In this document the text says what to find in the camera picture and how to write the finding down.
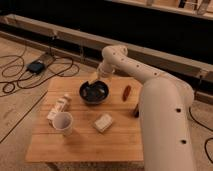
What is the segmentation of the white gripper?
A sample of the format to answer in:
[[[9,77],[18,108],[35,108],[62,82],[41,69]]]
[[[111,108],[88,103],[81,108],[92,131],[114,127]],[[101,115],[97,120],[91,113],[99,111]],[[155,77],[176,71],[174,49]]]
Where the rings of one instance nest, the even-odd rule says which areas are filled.
[[[93,84],[94,82],[96,82],[98,79],[101,78],[110,79],[113,74],[114,74],[113,68],[104,68],[103,65],[100,64],[97,68],[97,75],[93,74],[89,79],[88,83]],[[102,81],[97,81],[97,89],[99,89],[100,91],[105,91],[105,83]]]

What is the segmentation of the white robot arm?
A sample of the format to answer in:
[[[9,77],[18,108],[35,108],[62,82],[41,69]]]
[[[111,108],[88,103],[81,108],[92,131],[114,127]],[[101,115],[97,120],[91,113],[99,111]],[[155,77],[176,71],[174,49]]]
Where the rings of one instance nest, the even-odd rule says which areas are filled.
[[[120,69],[142,84],[138,108],[145,171],[197,171],[187,113],[194,91],[185,81],[128,56],[124,45],[102,49],[93,80]]]

